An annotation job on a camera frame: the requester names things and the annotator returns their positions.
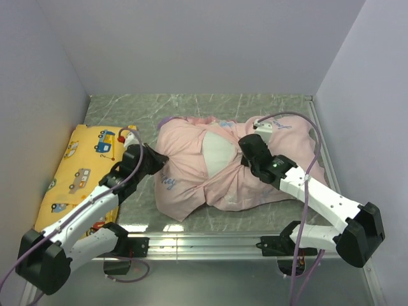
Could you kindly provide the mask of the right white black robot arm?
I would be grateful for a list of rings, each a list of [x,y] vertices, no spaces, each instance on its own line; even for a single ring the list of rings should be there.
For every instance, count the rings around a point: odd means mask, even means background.
[[[263,183],[304,202],[323,216],[327,226],[289,223],[277,237],[261,237],[257,244],[265,256],[289,256],[303,249],[306,255],[318,250],[336,252],[346,263],[362,268],[385,239],[379,208],[350,200],[306,175],[294,161],[271,155],[260,135],[238,142],[244,164]]]

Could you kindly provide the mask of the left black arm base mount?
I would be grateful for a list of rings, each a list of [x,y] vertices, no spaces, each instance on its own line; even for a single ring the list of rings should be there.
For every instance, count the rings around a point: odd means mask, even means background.
[[[150,265],[143,259],[147,257],[149,249],[149,238],[131,237],[125,242],[121,242],[114,251],[102,255],[103,271],[105,277],[114,282],[129,284],[144,280],[149,272]],[[144,268],[144,273],[136,279],[118,279],[117,276],[126,275],[131,271],[133,263],[140,264]]]

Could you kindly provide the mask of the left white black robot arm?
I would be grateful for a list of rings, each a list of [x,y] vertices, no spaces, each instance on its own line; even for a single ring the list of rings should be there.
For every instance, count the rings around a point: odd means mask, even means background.
[[[89,236],[85,232],[119,207],[145,176],[159,172],[168,160],[146,144],[130,145],[122,160],[81,204],[41,232],[31,229],[24,234],[13,271],[46,295],[52,295],[72,272],[92,259],[104,254],[130,254],[129,233],[114,222],[102,225]]]

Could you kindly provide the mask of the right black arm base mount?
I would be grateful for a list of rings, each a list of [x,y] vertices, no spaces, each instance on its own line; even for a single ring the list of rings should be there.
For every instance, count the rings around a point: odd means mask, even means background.
[[[260,242],[256,247],[261,250],[263,257],[276,257],[280,272],[283,275],[292,275],[293,254],[295,250],[295,243],[289,238],[281,236],[262,236]],[[317,249],[315,248],[299,248],[296,256],[296,270],[297,277],[302,276],[306,272],[307,256],[317,256]]]

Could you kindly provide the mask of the white pillow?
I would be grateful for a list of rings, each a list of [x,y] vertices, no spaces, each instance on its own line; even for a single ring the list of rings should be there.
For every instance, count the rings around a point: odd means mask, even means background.
[[[235,157],[235,147],[223,137],[207,131],[201,145],[208,177],[211,178],[225,169]]]

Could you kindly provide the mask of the purple princess print pillowcase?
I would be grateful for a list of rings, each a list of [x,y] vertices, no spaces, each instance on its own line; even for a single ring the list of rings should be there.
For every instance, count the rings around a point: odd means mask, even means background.
[[[251,117],[238,123],[215,117],[175,117],[162,124],[156,151],[168,156],[169,161],[154,176],[158,211],[183,221],[204,204],[237,212],[288,200],[288,194],[262,183],[241,163],[238,141],[254,132],[252,125],[256,119]],[[223,137],[235,147],[235,157],[229,165],[211,178],[201,153],[207,131]]]

